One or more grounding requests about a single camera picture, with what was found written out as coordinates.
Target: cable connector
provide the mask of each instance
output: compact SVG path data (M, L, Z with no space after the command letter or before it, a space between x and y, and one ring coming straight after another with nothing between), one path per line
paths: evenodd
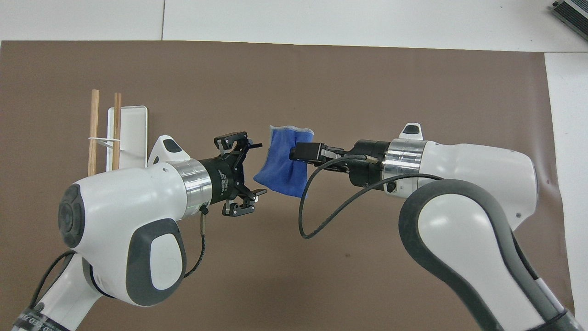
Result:
M200 235L204 236L205 234L205 226L206 226L206 214L208 214L208 208L206 208L206 204L200 206Z
M378 164L378 162L380 162L377 158L375 158L373 156L366 155L365 157L366 157L366 161L370 162L372 164Z

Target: label on robot arm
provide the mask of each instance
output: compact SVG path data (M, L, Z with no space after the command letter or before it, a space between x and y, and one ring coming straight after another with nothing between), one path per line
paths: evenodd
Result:
M69 331L63 325L32 309L25 309L13 325L26 331Z
M220 188L220 195L224 196L225 192L229 188L229 180L226 178L226 175L219 169L220 174L220 181L221 181L221 188Z

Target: black button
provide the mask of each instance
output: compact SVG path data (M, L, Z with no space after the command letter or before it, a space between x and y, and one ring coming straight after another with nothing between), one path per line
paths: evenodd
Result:
M171 139L166 139L163 141L163 145L165 146L165 149L168 150L169 152L172 153L177 153L177 152L181 152L182 149L180 148L180 146L178 146L178 144L176 144L176 142L174 140Z
M72 202L78 196L78 187L75 185L71 185L65 190L65 194L62 197L62 200L66 200L68 202Z
M81 234L82 231L82 207L79 203L73 204L73 231L74 234Z
M59 206L59 229L63 233L70 232L74 225L74 213L68 203Z
M402 131L402 133L406 133L406 134L419 134L420 130L419 127L416 125L407 125L404 129L404 131Z

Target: wooden stick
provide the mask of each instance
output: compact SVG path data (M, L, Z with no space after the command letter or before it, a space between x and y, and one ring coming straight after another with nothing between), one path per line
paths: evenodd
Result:
M114 93L114 139L121 138L121 104L122 95ZM112 146L112 169L117 170L121 166L121 142L115 141Z
M96 138L98 134L98 102L100 91L92 90L92 103L90 105L90 138ZM90 139L88 149L88 177L96 174L96 140Z

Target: silver metal ring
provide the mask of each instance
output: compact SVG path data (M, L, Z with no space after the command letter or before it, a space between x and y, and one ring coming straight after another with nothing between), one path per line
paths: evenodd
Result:
M394 139L388 146L383 162L382 179L402 174L417 174L427 141Z
M208 171L198 160L168 162L174 167L186 187L186 211L184 217L194 215L203 204L208 205L212 200L212 180Z

